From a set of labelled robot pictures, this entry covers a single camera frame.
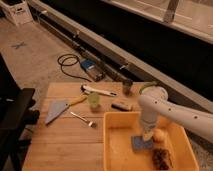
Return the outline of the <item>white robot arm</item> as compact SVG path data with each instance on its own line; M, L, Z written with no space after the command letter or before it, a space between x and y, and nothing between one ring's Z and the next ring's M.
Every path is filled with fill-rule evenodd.
M161 115L213 143L213 114L169 102L163 87L140 89L138 104L142 109L139 123L145 140L153 136L153 129Z

